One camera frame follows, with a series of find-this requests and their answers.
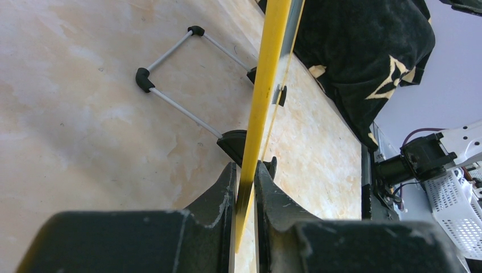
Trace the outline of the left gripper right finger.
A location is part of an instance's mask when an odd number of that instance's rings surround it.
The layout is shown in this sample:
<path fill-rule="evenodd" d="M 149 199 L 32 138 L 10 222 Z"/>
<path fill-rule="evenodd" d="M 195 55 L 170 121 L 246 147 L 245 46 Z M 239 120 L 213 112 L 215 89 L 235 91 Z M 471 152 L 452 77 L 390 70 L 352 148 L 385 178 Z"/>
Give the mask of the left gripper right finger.
<path fill-rule="evenodd" d="M 322 220 L 273 181 L 254 178 L 259 272 L 464 272 L 455 246 L 427 222 Z"/>

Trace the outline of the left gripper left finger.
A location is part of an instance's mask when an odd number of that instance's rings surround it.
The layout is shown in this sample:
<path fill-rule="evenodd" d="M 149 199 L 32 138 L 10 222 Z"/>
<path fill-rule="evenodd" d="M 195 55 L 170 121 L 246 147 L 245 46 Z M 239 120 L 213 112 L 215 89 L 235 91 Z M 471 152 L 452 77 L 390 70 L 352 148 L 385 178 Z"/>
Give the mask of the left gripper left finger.
<path fill-rule="evenodd" d="M 233 272 L 236 165 L 180 210 L 67 211 L 39 229 L 18 272 Z"/>

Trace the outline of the whiteboard with yellow frame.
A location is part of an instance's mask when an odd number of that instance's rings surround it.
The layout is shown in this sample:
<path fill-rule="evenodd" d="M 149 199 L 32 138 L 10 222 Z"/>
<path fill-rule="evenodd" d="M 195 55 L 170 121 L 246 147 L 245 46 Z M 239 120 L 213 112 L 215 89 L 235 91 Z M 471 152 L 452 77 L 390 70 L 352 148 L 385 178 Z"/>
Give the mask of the whiteboard with yellow frame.
<path fill-rule="evenodd" d="M 248 120 L 243 162 L 235 206 L 235 250 L 240 249 L 251 209 L 255 171 L 267 149 L 276 113 L 269 107 L 280 100 L 292 59 L 304 1 L 267 1 Z"/>

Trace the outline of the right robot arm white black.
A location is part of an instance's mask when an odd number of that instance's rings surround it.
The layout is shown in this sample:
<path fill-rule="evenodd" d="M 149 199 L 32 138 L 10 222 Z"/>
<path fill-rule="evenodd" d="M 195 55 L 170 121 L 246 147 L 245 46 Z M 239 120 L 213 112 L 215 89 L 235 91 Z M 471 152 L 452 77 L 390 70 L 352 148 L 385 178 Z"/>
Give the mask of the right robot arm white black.
<path fill-rule="evenodd" d="M 381 185 L 392 188 L 415 179 L 427 181 L 447 171 L 481 161 L 481 120 L 416 138 L 400 154 L 374 166 Z"/>

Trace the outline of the white perforated basket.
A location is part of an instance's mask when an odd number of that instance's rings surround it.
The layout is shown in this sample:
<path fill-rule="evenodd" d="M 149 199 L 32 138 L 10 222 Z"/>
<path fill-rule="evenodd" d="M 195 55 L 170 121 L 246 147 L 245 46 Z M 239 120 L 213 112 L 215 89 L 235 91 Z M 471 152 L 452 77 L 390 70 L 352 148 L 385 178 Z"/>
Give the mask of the white perforated basket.
<path fill-rule="evenodd" d="M 481 260 L 479 197 L 460 168 L 423 183 L 434 219 L 465 258 Z"/>

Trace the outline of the black floral blanket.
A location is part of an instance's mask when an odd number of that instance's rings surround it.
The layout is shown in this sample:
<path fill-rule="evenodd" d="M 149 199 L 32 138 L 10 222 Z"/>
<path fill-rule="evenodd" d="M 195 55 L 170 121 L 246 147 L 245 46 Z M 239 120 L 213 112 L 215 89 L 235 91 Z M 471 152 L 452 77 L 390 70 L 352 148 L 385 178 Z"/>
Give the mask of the black floral blanket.
<path fill-rule="evenodd" d="M 306 1 L 294 53 L 360 143 L 399 86 L 419 85 L 435 47 L 425 1 Z"/>

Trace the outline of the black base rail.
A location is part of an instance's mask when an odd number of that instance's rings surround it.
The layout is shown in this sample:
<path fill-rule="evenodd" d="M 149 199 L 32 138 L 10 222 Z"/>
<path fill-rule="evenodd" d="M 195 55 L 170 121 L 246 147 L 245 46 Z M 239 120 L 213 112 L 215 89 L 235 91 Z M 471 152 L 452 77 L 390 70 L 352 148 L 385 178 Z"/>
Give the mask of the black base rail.
<path fill-rule="evenodd" d="M 399 215 L 391 201 L 380 198 L 376 188 L 376 175 L 373 173 L 373 153 L 361 146 L 361 218 L 363 220 L 398 221 Z"/>

